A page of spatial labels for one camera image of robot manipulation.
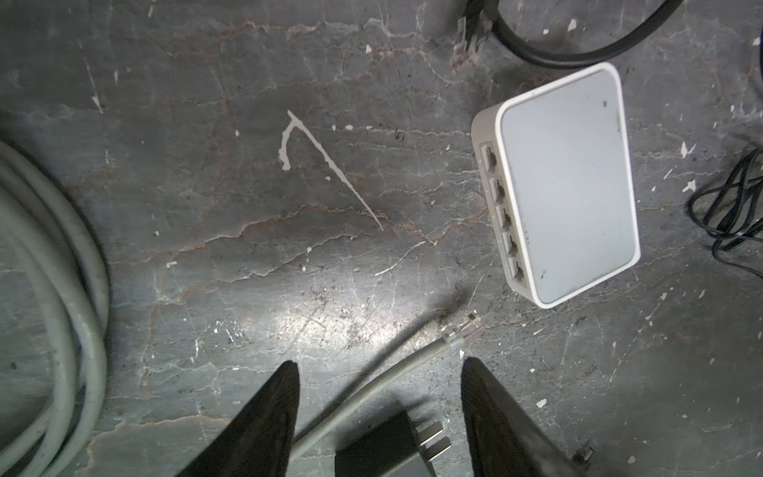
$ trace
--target cracked floor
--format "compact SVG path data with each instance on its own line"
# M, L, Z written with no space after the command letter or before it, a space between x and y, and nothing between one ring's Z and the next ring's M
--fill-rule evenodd
M622 36L657 4L501 10L521 36L570 51ZM286 359L300 367L299 431L382 356L406 356L472 309L488 330L464 353L565 452L592 439L590 475L761 475L761 284L712 261L683 204L691 181L716 180L744 137L763 137L752 44L763 5L689 0L613 60L642 259L550 311L506 285L468 132L481 109L565 73L492 39L454 71L461 9L2 2L0 134L77 204L112 283L105 409L66 475L173 475ZM288 111L324 151L297 127L285 170ZM45 401L50 358L0 247L2 445ZM471 475L459 354L393 385L289 475L332 475L334 449L399 407L443 422L453 448L438 475Z

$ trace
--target thin black cable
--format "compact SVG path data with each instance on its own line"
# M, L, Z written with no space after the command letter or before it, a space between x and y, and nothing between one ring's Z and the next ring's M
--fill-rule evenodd
M495 37L519 58L545 68L574 69L607 61L630 50L660 28L682 2L683 0L665 0L649 18L625 37L598 50L586 53L551 53L530 46L511 30L501 14L498 13L497 0L485 2L485 13L493 21L492 31Z
M760 270L728 261L721 256L722 252L729 252L747 240L763 242L763 238L757 237L757 234L763 231L763 218L755 220L758 200L761 197L761 193L763 193L763 176L749 178L750 169L760 154L763 154L763 150L755 149L744 156L734 166L726 183L720 187L697 192L692 195L686 203L686 210L691 221L702 227L707 235L713 238L711 252L714 259L725 265L750 272L763 279L763 272ZM726 196L732 191L736 192L736 196L732 200L731 208L720 218L717 225L710 225L710 222L714 221L719 214ZM700 219L694 206L699 199L712 194L717 195L710 208L707 209L704 216Z

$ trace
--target white paint speck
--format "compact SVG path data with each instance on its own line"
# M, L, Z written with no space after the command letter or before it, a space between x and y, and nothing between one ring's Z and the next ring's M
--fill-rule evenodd
M686 192L686 191L692 191L692 192L696 192L697 191L697 180L696 179L692 179L691 181L686 183L686 187L684 187L681 190L681 192Z
M374 214L374 211L371 210L369 205L365 203L365 201L363 200L363 197L361 197L358 191L355 190L355 188L353 187L353 184L350 183L350 181L347 179L347 176L344 175L344 172L342 172L342 170L336 165L336 163L329 157L329 154L326 152L324 147L318 142L318 140L315 139L315 136L313 136L313 133L311 133L310 130L304 126L304 123L300 121L299 118L294 116L294 113L288 110L286 112L291 118L291 122L288 124L288 126L286 127L286 129L284 129L284 132L282 133L281 148L278 150L278 158L283 163L283 167L281 169L285 171L288 171L291 169L291 163L288 160L288 154L286 152L286 143L288 142L288 138L291 135L291 132L296 127L307 135L307 138L310 140L311 143L313 143L313 146L315 146L315 148L318 149L318 151L321 154L323 154L324 160L326 161L326 164L328 164L329 169L331 169L336 174L336 176L339 177L339 180L342 181L349 188L349 190L353 191L353 194L355 194L358 200L360 200L360 203L363 204L363 207L365 207L365 209L371 214L371 217L374 218L379 228L384 230L384 228L382 227L382 223L379 221L378 217L376 217L376 214ZM352 126L350 126L349 124L345 126L345 129L347 129L348 127L352 129Z

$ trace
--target cable connector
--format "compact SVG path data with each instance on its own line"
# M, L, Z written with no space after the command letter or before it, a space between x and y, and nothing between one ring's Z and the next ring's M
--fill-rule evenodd
M445 326L441 332L443 339L452 347L456 348L464 340L470 337L472 334L479 331L481 319L474 313L470 313L466 317L466 321L461 324L449 324Z

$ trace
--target power adapter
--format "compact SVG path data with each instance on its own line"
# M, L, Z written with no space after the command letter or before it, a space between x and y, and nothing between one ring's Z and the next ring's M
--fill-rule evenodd
M336 477L436 477L432 459L450 449L443 437L428 448L426 444L443 432L435 422L418 432L408 413L401 411L383 424L336 453Z

